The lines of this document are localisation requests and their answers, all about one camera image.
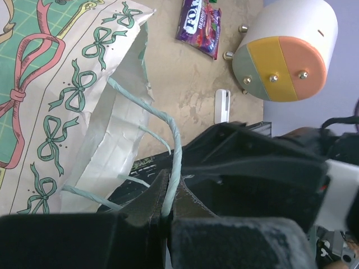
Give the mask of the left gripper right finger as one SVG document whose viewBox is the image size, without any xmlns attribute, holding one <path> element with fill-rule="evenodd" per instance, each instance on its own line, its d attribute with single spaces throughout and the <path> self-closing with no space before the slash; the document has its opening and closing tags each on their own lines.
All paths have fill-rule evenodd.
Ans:
<svg viewBox="0 0 359 269">
<path fill-rule="evenodd" d="M 173 268 L 315 268 L 307 233 L 316 192 L 299 184 L 225 176 L 198 198 L 182 180 L 173 205 Z"/>
</svg>

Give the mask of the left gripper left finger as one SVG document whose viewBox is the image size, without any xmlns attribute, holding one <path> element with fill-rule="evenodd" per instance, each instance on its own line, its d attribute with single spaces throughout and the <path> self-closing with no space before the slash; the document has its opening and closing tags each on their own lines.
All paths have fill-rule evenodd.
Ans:
<svg viewBox="0 0 359 269">
<path fill-rule="evenodd" d="M 94 214 L 1 218 L 2 268 L 164 268 L 162 170 L 123 209 Z"/>
</svg>

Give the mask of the green patterned paper bag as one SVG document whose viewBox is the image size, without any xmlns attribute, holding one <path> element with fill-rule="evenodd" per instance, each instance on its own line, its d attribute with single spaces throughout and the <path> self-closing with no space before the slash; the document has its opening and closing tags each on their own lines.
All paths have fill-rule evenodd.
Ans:
<svg viewBox="0 0 359 269">
<path fill-rule="evenodd" d="M 173 118 L 151 106 L 153 14 L 134 1 L 1 2 L 1 215 L 119 209 L 109 197 L 131 181 L 149 115 L 173 135 L 169 215 L 182 149 Z"/>
</svg>

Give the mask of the purple Fox's candy bag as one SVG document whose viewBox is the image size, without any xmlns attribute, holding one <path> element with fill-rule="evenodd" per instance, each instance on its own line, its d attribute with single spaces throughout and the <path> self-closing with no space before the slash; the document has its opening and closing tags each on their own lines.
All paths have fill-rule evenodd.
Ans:
<svg viewBox="0 0 359 269">
<path fill-rule="evenodd" d="M 220 37 L 222 11 L 210 1 L 184 0 L 176 33 L 176 39 L 216 60 Z"/>
</svg>

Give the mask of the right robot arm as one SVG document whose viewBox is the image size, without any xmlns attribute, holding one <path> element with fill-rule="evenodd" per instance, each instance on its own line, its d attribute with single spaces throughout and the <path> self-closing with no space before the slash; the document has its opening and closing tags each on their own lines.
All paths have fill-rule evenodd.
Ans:
<svg viewBox="0 0 359 269">
<path fill-rule="evenodd" d="M 334 134 L 330 118 L 278 137 L 243 123 L 216 124 L 183 149 L 187 185 L 214 214 L 284 217 L 358 236 L 358 133 Z"/>
</svg>

